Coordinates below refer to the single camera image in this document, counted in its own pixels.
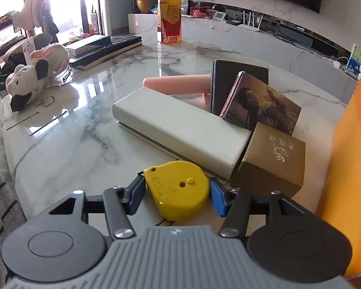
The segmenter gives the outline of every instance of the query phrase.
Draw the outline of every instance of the pink rabbit plush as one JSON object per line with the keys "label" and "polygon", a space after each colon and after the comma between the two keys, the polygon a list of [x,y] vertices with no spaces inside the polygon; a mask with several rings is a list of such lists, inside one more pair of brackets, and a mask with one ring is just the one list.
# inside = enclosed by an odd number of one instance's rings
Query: pink rabbit plush
{"label": "pink rabbit plush", "polygon": [[48,62],[47,77],[49,79],[53,79],[68,67],[68,51],[58,43],[53,43],[43,49],[33,51],[30,58],[32,61],[45,59]]}

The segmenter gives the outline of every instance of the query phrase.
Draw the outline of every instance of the black keyboard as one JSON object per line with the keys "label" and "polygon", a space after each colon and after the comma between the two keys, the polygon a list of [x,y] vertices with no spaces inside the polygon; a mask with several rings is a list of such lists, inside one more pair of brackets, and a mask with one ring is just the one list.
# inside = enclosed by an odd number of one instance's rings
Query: black keyboard
{"label": "black keyboard", "polygon": [[86,70],[141,44],[142,37],[140,36],[120,38],[83,55],[70,58],[70,67]]}

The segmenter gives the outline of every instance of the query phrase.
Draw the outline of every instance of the bottle label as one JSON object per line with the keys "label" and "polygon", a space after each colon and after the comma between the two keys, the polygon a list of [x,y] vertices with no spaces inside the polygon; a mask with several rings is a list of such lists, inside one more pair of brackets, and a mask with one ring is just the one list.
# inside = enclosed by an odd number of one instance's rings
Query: bottle label
{"label": "bottle label", "polygon": [[177,43],[181,40],[181,0],[160,0],[158,31],[163,43]]}
{"label": "bottle label", "polygon": [[163,42],[163,36],[162,36],[162,26],[161,26],[161,0],[158,1],[158,32],[157,32],[157,38],[159,42]]}

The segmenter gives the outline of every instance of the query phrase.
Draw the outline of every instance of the white box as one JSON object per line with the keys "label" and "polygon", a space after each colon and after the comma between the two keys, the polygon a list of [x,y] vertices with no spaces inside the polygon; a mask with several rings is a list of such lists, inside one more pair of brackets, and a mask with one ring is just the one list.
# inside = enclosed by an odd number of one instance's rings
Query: white box
{"label": "white box", "polygon": [[140,88],[114,103],[124,125],[225,178],[241,157],[251,132],[160,92]]}
{"label": "white box", "polygon": [[103,45],[111,43],[110,36],[102,36],[100,34],[94,34],[79,41],[75,41],[65,48],[68,51],[68,57],[77,57],[81,54],[85,54]]}

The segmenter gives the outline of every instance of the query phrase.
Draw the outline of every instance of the pink cylinder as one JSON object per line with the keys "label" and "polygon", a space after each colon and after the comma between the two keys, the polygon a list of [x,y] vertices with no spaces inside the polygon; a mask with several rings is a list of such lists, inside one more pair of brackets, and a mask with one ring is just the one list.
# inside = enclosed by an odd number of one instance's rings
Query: pink cylinder
{"label": "pink cylinder", "polygon": [[181,75],[164,77],[147,77],[143,79],[143,87],[162,92],[167,95],[210,93],[210,75]]}

